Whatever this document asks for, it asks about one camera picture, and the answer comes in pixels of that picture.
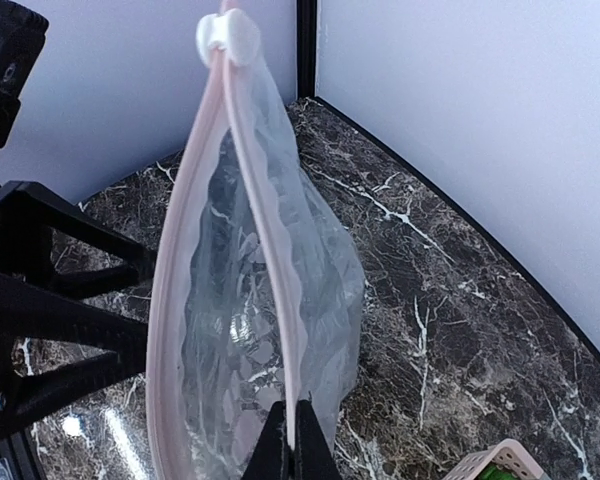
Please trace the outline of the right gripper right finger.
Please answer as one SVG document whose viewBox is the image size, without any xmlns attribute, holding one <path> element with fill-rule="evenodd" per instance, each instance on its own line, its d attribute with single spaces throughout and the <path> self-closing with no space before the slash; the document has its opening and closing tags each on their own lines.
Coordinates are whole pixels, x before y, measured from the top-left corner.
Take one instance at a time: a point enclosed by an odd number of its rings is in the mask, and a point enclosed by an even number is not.
<svg viewBox="0 0 600 480">
<path fill-rule="evenodd" d="M 295 447 L 292 458 L 292 479 L 341 480 L 341 475 L 309 400 L 300 400 L 297 404 Z"/>
</svg>

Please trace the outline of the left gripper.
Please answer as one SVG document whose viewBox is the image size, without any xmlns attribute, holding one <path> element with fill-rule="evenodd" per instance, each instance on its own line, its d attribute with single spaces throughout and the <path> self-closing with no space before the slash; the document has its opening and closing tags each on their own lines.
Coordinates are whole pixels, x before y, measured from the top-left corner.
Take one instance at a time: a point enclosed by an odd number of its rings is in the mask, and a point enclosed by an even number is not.
<svg viewBox="0 0 600 480">
<path fill-rule="evenodd" d="M 156 251 L 91 216 L 88 202 L 49 227 L 39 210 L 57 198 L 38 182 L 0 186 L 0 439 L 146 368 L 147 323 L 60 299 L 48 285 L 76 300 L 136 287 L 152 280 Z M 102 353 L 22 375 L 12 359 L 20 337 Z"/>
</svg>

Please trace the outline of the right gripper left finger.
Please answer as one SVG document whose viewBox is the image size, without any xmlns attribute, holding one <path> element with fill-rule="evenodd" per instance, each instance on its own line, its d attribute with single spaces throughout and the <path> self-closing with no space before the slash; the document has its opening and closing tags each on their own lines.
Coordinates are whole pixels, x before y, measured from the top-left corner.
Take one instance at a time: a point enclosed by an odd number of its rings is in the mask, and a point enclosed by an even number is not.
<svg viewBox="0 0 600 480">
<path fill-rule="evenodd" d="M 286 407 L 271 406 L 242 480 L 288 480 L 290 448 L 287 443 Z"/>
</svg>

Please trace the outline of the clear polka dot zip bag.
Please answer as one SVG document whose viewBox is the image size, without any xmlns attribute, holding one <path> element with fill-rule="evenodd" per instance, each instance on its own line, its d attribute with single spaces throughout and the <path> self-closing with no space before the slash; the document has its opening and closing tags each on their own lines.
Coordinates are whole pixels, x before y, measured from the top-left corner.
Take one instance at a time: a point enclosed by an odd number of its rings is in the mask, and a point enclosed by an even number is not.
<svg viewBox="0 0 600 480">
<path fill-rule="evenodd" d="M 271 406 L 309 400 L 332 453 L 358 369 L 365 274 L 301 167 L 257 24 L 200 19 L 209 77 L 166 212 L 146 354 L 161 479 L 241 479 Z"/>
</svg>

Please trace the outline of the green bell pepper toy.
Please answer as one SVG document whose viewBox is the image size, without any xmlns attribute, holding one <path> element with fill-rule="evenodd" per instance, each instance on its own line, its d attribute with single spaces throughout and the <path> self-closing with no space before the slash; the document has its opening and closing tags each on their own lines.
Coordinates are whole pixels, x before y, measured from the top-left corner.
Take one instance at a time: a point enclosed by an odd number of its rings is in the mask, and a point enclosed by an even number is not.
<svg viewBox="0 0 600 480">
<path fill-rule="evenodd" d="M 517 480 L 517 477 L 497 464 L 490 464 L 478 475 L 477 480 Z"/>
</svg>

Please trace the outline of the pink perforated plastic basket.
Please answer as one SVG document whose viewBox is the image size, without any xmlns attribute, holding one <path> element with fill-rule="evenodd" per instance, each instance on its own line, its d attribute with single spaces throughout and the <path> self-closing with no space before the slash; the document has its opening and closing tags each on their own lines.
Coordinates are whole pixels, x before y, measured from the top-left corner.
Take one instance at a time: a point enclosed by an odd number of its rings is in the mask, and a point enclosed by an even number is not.
<svg viewBox="0 0 600 480">
<path fill-rule="evenodd" d="M 486 450 L 471 452 L 460 460 L 443 480 L 471 480 L 490 464 L 497 464 L 511 471 L 517 479 L 549 480 L 549 474 L 531 454 L 514 439 L 505 439 Z"/>
</svg>

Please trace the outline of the left black frame post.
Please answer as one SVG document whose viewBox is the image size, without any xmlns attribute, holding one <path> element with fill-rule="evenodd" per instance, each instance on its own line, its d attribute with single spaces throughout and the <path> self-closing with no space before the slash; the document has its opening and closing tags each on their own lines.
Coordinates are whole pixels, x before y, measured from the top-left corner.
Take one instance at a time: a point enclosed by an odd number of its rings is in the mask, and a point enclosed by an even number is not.
<svg viewBox="0 0 600 480">
<path fill-rule="evenodd" d="M 318 1 L 296 1 L 296 72 L 299 98 L 315 96 Z"/>
</svg>

